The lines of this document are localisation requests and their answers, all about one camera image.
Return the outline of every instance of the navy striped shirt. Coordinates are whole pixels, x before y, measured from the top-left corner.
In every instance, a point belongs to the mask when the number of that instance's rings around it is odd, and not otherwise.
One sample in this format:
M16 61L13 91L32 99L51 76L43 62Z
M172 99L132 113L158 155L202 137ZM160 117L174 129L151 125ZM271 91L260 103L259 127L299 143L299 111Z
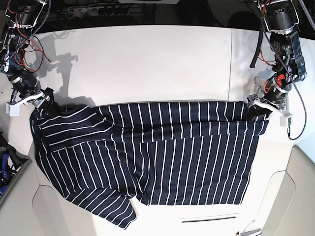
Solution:
M266 117L240 102L139 103L31 115L36 161L68 201L121 228L129 199L154 205L240 204Z

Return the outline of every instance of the striped shirt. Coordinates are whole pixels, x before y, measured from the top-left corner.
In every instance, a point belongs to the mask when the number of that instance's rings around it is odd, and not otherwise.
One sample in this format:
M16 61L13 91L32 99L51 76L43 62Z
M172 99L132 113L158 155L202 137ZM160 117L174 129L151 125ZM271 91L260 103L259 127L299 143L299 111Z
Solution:
M240 204L266 117L240 102L63 108L31 115L36 161L68 201L126 229L150 205Z

